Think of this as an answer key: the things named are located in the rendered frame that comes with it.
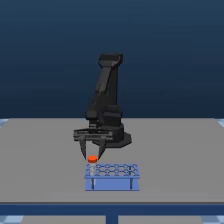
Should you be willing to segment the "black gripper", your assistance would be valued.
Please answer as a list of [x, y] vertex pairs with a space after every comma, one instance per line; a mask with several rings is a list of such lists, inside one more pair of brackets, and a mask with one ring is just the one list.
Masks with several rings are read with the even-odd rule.
[[105, 149], [106, 141], [111, 141], [113, 139], [113, 132], [104, 129], [77, 129], [73, 132], [73, 138], [75, 141], [79, 141], [81, 152], [86, 160], [86, 141], [101, 140], [99, 144], [98, 158], [101, 158]]

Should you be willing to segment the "clear tube with orange cap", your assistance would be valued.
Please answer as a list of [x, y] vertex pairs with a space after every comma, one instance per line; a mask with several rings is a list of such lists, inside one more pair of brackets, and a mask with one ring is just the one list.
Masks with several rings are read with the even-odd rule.
[[96, 155], [90, 155], [88, 157], [88, 163], [89, 163], [89, 170], [90, 170], [90, 176], [91, 176], [91, 185], [95, 186], [95, 173], [96, 173], [96, 163], [98, 161], [98, 157]]

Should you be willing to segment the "blue tube rack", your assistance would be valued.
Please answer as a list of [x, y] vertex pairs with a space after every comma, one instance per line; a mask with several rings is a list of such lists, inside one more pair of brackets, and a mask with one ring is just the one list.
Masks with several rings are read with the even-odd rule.
[[87, 164], [84, 179], [86, 191], [138, 191], [140, 172], [137, 164], [96, 164], [92, 186]]

